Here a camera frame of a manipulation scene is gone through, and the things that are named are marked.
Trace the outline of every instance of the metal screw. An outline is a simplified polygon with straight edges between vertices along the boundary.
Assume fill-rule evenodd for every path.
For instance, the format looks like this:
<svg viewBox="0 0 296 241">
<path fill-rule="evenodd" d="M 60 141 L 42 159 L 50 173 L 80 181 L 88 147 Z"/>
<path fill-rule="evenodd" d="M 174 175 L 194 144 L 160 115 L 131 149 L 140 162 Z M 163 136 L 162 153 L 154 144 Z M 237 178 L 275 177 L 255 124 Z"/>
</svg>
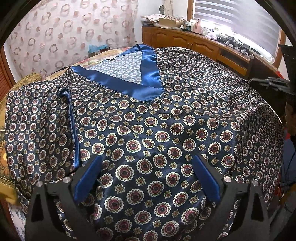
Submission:
<svg viewBox="0 0 296 241">
<path fill-rule="evenodd" d="M 43 182 L 42 181 L 39 181 L 39 182 L 36 183 L 36 186 L 37 187 L 41 187 L 42 185 L 43 185 Z"/>
<path fill-rule="evenodd" d="M 69 182 L 71 182 L 71 178 L 70 178 L 70 177 L 65 177 L 65 178 L 63 179 L 63 182 L 64 182 L 64 183 L 69 183 Z"/>
<path fill-rule="evenodd" d="M 259 185 L 259 182 L 258 182 L 256 179 L 254 179 L 254 180 L 252 181 L 252 184 L 253 184 L 254 186 L 258 186 L 258 185 Z"/>
<path fill-rule="evenodd" d="M 226 176 L 226 177 L 224 177 L 224 181 L 226 183 L 230 183 L 232 181 L 232 179 L 231 179 L 231 177 Z"/>
</svg>

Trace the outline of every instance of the yellow fabric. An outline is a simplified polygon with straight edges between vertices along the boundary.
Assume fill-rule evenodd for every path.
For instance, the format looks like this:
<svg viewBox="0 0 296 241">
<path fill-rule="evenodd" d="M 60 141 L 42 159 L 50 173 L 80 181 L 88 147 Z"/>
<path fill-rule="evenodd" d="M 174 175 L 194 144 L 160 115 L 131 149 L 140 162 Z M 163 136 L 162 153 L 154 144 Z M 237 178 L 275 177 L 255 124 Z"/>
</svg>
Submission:
<svg viewBox="0 0 296 241">
<path fill-rule="evenodd" d="M 90 67 L 92 65 L 95 65 L 97 63 L 100 63 L 104 59 L 113 58 L 116 55 L 124 52 L 129 48 L 122 48 L 122 49 L 114 49 L 109 50 L 106 52 L 103 52 L 101 54 L 98 54 L 96 56 L 93 56 L 89 59 L 86 59 L 84 61 L 81 61 L 79 63 L 76 63 L 75 65 L 81 65 L 84 68 Z M 45 79 L 46 80 L 52 80 L 61 74 L 65 73 L 68 68 L 58 71 L 49 77 Z M 36 81 L 41 81 L 41 75 L 40 74 L 30 74 L 24 78 L 22 78 L 19 82 L 17 82 L 11 90 L 17 90 L 23 85 L 27 85 Z M 15 185 L 13 181 L 10 178 L 9 169 L 7 165 L 7 157 L 5 152 L 5 109 L 6 109 L 6 99 L 7 96 L 3 98 L 3 100 L 0 102 L 0 199 L 4 199 L 7 202 L 18 205 L 18 198 L 17 193 L 15 190 Z"/>
</svg>

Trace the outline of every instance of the wooden louvered door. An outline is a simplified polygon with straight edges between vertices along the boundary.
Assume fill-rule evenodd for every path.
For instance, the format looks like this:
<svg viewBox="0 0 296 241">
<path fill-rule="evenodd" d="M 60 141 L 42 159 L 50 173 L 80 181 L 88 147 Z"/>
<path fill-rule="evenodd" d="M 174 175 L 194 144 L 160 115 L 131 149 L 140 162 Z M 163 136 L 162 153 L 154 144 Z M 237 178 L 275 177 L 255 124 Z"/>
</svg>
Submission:
<svg viewBox="0 0 296 241">
<path fill-rule="evenodd" d="M 4 48 L 0 50 L 0 101 L 5 97 L 10 88 L 15 84 L 15 80 L 9 69 Z"/>
</svg>

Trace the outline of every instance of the window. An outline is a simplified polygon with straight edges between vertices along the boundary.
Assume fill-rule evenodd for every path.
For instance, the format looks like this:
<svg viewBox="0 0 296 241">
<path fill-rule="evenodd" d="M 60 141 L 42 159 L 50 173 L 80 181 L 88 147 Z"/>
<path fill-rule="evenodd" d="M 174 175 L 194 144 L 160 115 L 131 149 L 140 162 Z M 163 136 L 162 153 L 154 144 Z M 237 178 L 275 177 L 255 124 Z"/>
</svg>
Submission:
<svg viewBox="0 0 296 241">
<path fill-rule="evenodd" d="M 273 56 L 280 27 L 255 0 L 194 0 L 193 17 L 230 27 Z"/>
</svg>

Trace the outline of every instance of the blue satin collar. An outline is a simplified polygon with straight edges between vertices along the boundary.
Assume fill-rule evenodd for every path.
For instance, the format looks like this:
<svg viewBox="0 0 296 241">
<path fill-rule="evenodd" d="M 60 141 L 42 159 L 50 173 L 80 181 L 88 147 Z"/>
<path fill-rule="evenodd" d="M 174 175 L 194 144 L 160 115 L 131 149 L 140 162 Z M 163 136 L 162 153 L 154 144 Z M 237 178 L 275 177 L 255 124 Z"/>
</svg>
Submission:
<svg viewBox="0 0 296 241">
<path fill-rule="evenodd" d="M 96 70 L 87 70 L 81 66 L 72 66 L 71 69 L 87 79 L 97 82 L 109 89 L 133 97 L 137 100 L 148 102 L 159 97 L 164 93 L 164 87 L 159 76 L 157 67 L 157 55 L 154 49 L 148 45 L 135 45 L 129 50 L 120 54 L 127 55 L 137 51 L 142 52 L 142 61 L 140 66 L 142 84 L 128 82 Z"/>
</svg>

